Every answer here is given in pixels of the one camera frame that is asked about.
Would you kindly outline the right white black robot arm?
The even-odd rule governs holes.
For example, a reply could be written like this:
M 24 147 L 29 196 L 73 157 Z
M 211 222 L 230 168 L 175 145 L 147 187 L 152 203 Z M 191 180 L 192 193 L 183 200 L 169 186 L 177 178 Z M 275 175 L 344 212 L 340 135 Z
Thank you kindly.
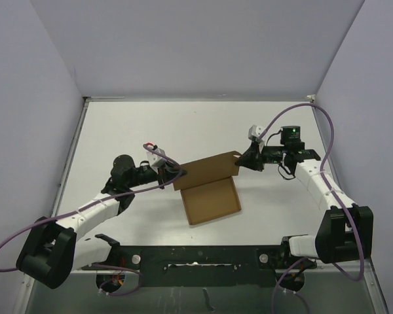
M 372 251 L 373 213 L 349 198 L 321 167 L 322 160 L 301 140 L 299 126 L 284 126 L 278 132 L 280 145 L 269 146 L 262 127 L 248 131 L 251 141 L 236 166 L 263 171 L 275 164 L 296 178 L 309 192 L 324 216 L 315 235 L 291 235 L 288 245 L 278 251 L 279 262 L 288 268 L 302 257 L 319 259 L 325 264 L 368 259 Z

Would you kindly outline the brown cardboard paper box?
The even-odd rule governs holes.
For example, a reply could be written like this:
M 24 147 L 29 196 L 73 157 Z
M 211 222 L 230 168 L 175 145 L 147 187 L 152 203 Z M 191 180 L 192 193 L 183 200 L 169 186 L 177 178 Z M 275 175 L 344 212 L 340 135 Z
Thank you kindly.
M 239 174 L 237 151 L 203 158 L 181 167 L 184 176 L 176 180 L 189 225 L 195 226 L 241 211 L 234 177 Z

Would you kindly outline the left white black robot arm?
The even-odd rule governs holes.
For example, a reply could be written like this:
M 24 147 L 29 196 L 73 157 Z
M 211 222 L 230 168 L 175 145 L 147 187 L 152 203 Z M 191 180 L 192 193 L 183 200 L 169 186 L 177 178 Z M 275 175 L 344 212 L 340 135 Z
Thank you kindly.
M 157 155 L 139 166 L 129 155 L 116 157 L 108 181 L 92 201 L 72 213 L 35 222 L 16 260 L 17 270 L 57 288 L 73 270 L 84 266 L 99 263 L 114 268 L 120 260 L 118 243 L 88 233 L 123 213 L 137 194 L 136 187 L 156 182 L 163 189 L 186 173 L 175 161 Z

